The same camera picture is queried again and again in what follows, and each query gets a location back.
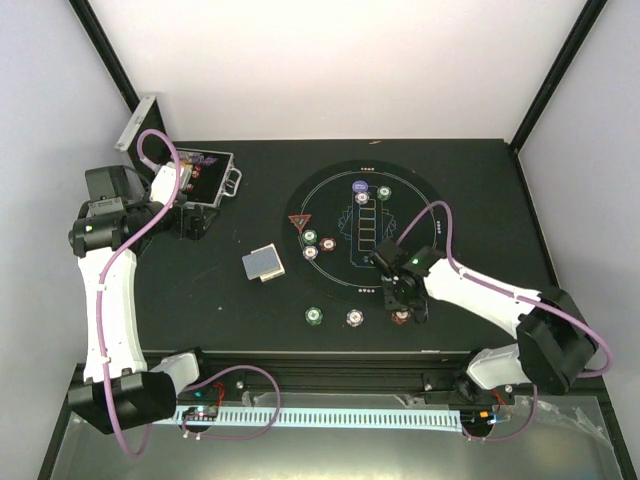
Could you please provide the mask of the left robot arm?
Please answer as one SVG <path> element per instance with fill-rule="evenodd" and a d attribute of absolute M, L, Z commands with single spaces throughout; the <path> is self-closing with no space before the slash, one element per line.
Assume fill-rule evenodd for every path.
<path fill-rule="evenodd" d="M 183 391 L 193 399 L 214 388 L 194 347 L 149 367 L 140 346 L 135 271 L 151 237 L 167 230 L 176 200 L 176 170 L 163 166 L 144 195 L 135 197 L 125 166 L 88 170 L 90 198 L 69 232 L 84 283 L 87 355 L 83 383 L 68 393 L 74 413 L 109 435 L 174 415 Z"/>

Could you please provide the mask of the blue white poker chip stack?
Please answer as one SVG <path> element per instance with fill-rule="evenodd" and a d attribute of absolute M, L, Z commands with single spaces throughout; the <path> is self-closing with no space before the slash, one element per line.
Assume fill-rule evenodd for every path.
<path fill-rule="evenodd" d="M 364 315 L 360 310 L 352 309 L 346 314 L 346 323 L 351 327 L 358 327 L 364 321 Z"/>

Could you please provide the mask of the brown poker chip stack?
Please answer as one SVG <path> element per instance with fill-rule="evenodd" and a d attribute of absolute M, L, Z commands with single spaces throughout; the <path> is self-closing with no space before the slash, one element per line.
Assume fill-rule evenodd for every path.
<path fill-rule="evenodd" d="M 410 318 L 410 311 L 394 311 L 391 315 L 391 320 L 397 325 L 405 324 Z"/>

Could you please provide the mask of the red triangular all-in button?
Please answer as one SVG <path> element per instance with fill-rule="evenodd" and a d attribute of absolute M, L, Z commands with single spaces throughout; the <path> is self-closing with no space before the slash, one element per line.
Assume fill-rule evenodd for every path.
<path fill-rule="evenodd" d="M 305 228 L 309 221 L 311 220 L 311 214 L 298 213 L 288 216 L 288 220 L 290 223 L 296 228 L 299 234 L 302 234 L 305 231 Z"/>

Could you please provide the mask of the green poker chip stack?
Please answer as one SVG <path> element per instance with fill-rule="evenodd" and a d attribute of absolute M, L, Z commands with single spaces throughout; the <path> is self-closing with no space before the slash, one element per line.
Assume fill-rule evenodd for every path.
<path fill-rule="evenodd" d="M 309 307 L 305 311 L 305 321 L 311 326 L 320 325 L 323 321 L 323 312 L 317 307 Z"/>

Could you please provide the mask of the purple small blind button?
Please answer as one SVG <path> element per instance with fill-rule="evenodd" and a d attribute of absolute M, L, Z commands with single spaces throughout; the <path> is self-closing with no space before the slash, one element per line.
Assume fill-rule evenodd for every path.
<path fill-rule="evenodd" d="M 357 180 L 352 184 L 352 190 L 356 194 L 365 193 L 369 190 L 369 185 L 365 181 Z"/>

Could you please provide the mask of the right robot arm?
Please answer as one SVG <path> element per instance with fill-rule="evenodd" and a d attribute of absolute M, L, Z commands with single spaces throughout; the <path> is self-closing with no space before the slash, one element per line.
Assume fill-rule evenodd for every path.
<path fill-rule="evenodd" d="M 562 289 L 518 288 L 459 265 L 433 248 L 409 254 L 391 239 L 381 242 L 367 260 L 381 274 L 387 310 L 425 314 L 428 300 L 444 301 L 513 338 L 511 345 L 473 354 L 457 374 L 456 394 L 467 403 L 508 384 L 531 384 L 564 395 L 596 353 L 594 334 Z"/>

